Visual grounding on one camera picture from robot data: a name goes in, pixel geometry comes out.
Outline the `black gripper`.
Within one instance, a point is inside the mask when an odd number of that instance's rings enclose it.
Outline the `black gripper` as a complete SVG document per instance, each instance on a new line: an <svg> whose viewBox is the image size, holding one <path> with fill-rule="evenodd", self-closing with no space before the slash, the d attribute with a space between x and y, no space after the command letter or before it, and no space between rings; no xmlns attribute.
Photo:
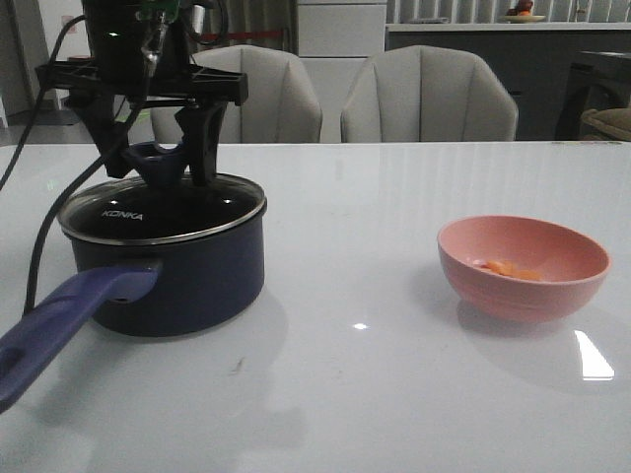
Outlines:
<svg viewBox="0 0 631 473"><path fill-rule="evenodd" d="M181 143L196 186L216 175L217 148L227 101L247 100L247 76L197 66L190 45L218 45L227 38L229 19L223 1L84 1L90 55L55 60L36 68L43 90L110 92L129 98L157 96L176 101L215 101L186 106L176 115ZM122 123L112 103L88 103L73 111L87 128L109 177L123 178L131 165L123 158L127 134L116 144Z"/></svg>

